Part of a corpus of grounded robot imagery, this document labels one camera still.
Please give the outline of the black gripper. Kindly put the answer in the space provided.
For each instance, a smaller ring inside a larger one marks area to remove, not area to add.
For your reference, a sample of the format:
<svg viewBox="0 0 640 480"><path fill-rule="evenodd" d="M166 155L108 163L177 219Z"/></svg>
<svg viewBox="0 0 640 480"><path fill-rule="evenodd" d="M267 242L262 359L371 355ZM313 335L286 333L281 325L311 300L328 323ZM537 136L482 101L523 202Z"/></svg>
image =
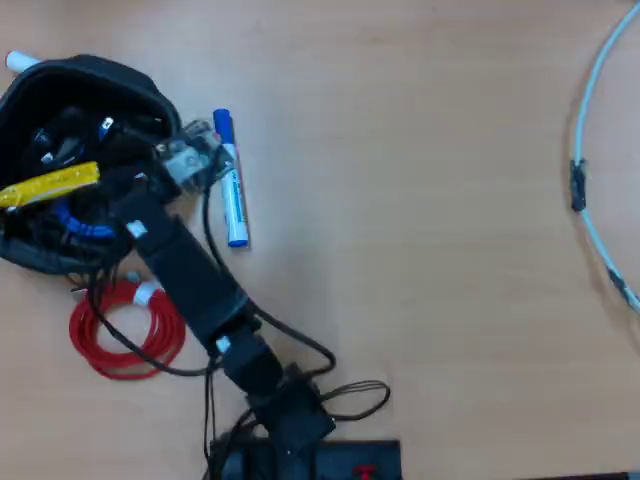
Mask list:
<svg viewBox="0 0 640 480"><path fill-rule="evenodd" d="M170 225L167 205L182 191L162 167L120 167L102 171L96 192L112 200L112 224L140 220L145 225Z"/></svg>

